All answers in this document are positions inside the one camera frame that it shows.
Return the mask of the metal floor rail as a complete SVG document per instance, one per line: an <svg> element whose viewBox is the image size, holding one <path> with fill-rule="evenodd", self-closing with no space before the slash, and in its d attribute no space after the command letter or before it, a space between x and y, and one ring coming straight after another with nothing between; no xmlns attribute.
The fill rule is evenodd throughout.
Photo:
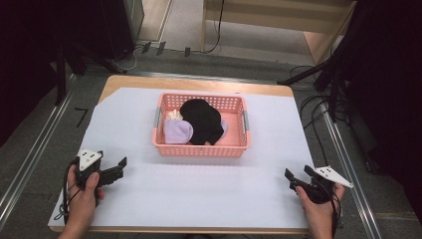
<svg viewBox="0 0 422 239"><path fill-rule="evenodd" d="M328 109L327 103L323 103L321 106L323 111ZM358 215L362 222L363 228L366 232L368 239L382 239L380 230L378 228L374 213L372 212L371 206L367 200L367 197L362 189L356 171L353 167L351 158L344 145L342 137L340 135L336 122L333 122L330 116L324 112L324 121L333 142L336 154L338 156L339 163L345 178L353 184L350 189L354 204L356 206Z"/></svg>
<svg viewBox="0 0 422 239"><path fill-rule="evenodd" d="M57 106L56 91L47 94L0 148L0 232L15 211L81 78L75 74L68 76L67 93Z"/></svg>

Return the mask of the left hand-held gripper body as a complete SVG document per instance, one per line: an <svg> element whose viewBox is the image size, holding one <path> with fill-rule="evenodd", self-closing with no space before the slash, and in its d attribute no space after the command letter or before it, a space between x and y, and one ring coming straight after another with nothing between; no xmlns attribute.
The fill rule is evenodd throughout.
<svg viewBox="0 0 422 239"><path fill-rule="evenodd" d="M78 156L76 182L79 189L85 189L88 178L93 172L101 172L103 152L82 149Z"/></svg>

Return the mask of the dark cabinet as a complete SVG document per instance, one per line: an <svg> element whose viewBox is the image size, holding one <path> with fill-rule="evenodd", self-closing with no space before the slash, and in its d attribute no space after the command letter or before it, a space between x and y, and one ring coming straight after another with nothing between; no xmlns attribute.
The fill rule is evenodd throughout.
<svg viewBox="0 0 422 239"><path fill-rule="evenodd" d="M134 50L144 19L142 0L101 0L108 57L119 60Z"/></svg>

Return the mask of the lavender sock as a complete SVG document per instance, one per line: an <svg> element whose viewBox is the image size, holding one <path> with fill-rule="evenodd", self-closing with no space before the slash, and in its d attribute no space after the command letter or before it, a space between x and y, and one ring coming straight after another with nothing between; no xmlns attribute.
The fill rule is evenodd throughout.
<svg viewBox="0 0 422 239"><path fill-rule="evenodd" d="M166 119L164 121L164 140L166 144L187 143L193 135L192 125L182 119Z"/></svg>

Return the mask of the white foam sheet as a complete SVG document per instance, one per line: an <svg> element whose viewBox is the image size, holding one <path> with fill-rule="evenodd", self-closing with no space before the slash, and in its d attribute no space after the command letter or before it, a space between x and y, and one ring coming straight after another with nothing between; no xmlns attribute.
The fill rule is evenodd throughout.
<svg viewBox="0 0 422 239"><path fill-rule="evenodd" d="M305 179L313 162L294 98L245 97L251 143L239 158L170 157L152 143L160 95L121 88L94 109L82 146L102 151L104 168L127 161L123 177L105 188L94 228L306 229L284 176Z"/></svg>

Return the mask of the light wooden shelf unit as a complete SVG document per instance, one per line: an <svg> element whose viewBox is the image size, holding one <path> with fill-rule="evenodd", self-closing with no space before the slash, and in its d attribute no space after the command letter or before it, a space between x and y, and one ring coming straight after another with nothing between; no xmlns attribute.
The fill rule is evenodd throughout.
<svg viewBox="0 0 422 239"><path fill-rule="evenodd" d="M347 31L357 0L203 0L201 50L207 20L302 31L320 64Z"/></svg>

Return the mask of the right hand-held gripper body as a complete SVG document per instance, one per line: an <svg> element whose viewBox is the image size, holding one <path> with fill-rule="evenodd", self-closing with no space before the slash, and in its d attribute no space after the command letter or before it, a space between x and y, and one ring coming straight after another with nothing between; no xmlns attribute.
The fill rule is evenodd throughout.
<svg viewBox="0 0 422 239"><path fill-rule="evenodd" d="M351 182L346 180L330 166L316 167L313 168L313 170L319 175L319 180L314 181L311 178L310 183L304 182L304 186L302 186L307 196L313 203L324 204L331 201L333 195L333 186L336 183L349 188L353 187Z"/></svg>

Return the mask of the black sock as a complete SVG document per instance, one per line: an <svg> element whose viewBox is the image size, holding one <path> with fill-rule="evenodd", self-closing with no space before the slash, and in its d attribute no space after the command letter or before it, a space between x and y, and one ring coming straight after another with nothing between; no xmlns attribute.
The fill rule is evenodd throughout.
<svg viewBox="0 0 422 239"><path fill-rule="evenodd" d="M192 99L180 108L184 120L193 127L190 142L194 145L204 145L206 142L214 145L223 135L221 115L205 100Z"/></svg>

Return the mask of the pink plastic basket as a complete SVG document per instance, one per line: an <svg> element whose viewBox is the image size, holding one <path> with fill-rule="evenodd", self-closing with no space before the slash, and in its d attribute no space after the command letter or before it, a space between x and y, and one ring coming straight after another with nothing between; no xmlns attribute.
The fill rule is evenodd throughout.
<svg viewBox="0 0 422 239"><path fill-rule="evenodd" d="M189 100L201 99L217 110L227 124L224 136L214 145L166 144L164 121L169 113L179 111ZM163 93L160 95L152 133L152 143L161 155L195 157L240 157L250 146L247 105L241 96L203 95L198 93Z"/></svg>

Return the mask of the person's right hand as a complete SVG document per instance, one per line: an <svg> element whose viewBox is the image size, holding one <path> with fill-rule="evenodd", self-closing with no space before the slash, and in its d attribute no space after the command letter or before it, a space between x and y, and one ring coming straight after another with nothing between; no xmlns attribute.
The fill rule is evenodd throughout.
<svg viewBox="0 0 422 239"><path fill-rule="evenodd" d="M312 228L330 228L332 230L333 215L339 208L339 202L345 192L345 188L336 183L333 186L333 202L315 204L307 196L305 190L297 186L296 193L303 205L310 230Z"/></svg>

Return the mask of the person's left hand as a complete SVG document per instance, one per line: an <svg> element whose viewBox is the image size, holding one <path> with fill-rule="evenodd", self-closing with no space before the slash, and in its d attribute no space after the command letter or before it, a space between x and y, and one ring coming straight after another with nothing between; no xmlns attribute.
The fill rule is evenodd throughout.
<svg viewBox="0 0 422 239"><path fill-rule="evenodd" d="M100 180L100 175L93 172L87 182L85 189L79 189L76 185L76 170L72 165L69 169L68 183L72 200L70 201L69 218L67 227L86 230L94 220L96 210L95 191Z"/></svg>

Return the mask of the black metal stand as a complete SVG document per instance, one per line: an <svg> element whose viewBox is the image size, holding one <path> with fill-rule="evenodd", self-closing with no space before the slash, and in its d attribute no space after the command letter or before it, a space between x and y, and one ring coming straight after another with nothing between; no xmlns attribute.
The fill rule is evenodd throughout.
<svg viewBox="0 0 422 239"><path fill-rule="evenodd" d="M309 77L315 73L319 73L319 76L314 83L314 87L318 92L321 92L325 90L328 85L331 85L330 95L328 97L328 115L332 121L336 121L335 104L337 100L340 79L340 70L338 69L338 66L343 60L345 53L352 45L354 35L358 32L359 25L360 23L356 21L348 28L338 47L327 60L287 80L277 81L277 84L281 86L290 86L291 84L297 83L306 77Z"/></svg>
<svg viewBox="0 0 422 239"><path fill-rule="evenodd" d="M75 74L83 75L87 70L83 56L94 60L97 64L103 66L111 73L125 73L125 71L119 70L117 67L113 66L111 63L102 58L99 54L83 46L82 44L68 40L61 40L56 47L56 106L58 106L64 100L67 93L66 64L69 65Z"/></svg>

